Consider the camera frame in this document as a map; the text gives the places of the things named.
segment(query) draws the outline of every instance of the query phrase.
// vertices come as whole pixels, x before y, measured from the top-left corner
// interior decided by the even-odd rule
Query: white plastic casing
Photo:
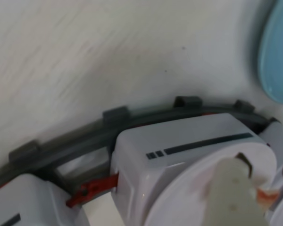
[[[89,226],[81,207],[66,206],[69,197],[51,182],[18,176],[0,189],[0,225],[19,215],[17,226]]]
[[[249,133],[241,138],[167,155],[165,149]],[[265,142],[227,113],[153,124],[123,131],[117,138],[111,174],[119,173],[112,198],[126,226],[142,226],[164,188],[188,166],[216,150],[242,142]],[[164,156],[148,159],[148,153]]]

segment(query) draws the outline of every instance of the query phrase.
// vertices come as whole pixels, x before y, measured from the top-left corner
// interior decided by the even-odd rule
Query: black stripe
[[[16,223],[18,223],[20,220],[21,220],[21,216],[20,216],[20,214],[17,214],[0,226],[13,226]]]
[[[219,144],[219,143],[223,143],[223,142],[240,140],[240,139],[245,139],[245,138],[250,138],[250,137],[253,137],[253,135],[251,135],[250,133],[242,133],[242,134],[231,135],[231,136],[226,136],[226,137],[214,138],[214,139],[210,139],[210,140],[202,140],[202,141],[199,141],[199,142],[190,143],[190,144],[186,144],[186,145],[180,145],[180,146],[177,146],[177,147],[171,147],[171,148],[165,149],[164,151],[167,155],[170,155],[170,154],[175,154],[175,153],[178,153],[178,152],[184,152],[184,151],[191,150],[191,149],[198,148],[198,147],[215,145],[215,144]]]

